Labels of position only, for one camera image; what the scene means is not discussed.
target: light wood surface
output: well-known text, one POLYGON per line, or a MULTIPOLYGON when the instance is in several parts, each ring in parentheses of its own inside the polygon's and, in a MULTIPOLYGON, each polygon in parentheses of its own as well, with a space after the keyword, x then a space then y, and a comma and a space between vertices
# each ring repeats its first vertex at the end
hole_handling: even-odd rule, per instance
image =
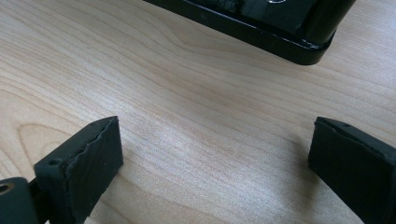
POLYGON ((396 147, 395 11, 357 1, 300 66, 143 1, 2 0, 0 178, 117 115, 125 164, 87 223, 361 223, 307 154, 317 116, 396 147))

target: black clamp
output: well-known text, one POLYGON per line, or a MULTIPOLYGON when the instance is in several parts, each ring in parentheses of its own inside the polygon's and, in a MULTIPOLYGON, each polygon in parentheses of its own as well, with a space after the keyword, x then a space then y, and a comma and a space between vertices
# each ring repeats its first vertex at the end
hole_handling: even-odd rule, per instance
POLYGON ((30 183, 0 181, 0 223, 83 223, 121 166, 118 118, 97 120, 36 163, 30 183))
POLYGON ((396 148, 344 122, 317 118, 308 162, 364 223, 396 223, 396 148))

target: wood grain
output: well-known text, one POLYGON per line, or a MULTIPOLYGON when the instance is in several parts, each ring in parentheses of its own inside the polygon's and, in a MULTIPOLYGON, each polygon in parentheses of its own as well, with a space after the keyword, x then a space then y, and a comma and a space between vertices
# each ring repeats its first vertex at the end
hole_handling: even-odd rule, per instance
POLYGON ((299 66, 142 1, 0 1, 0 178, 117 115, 87 223, 361 223, 307 153, 317 116, 396 146, 395 11, 357 1, 299 66))

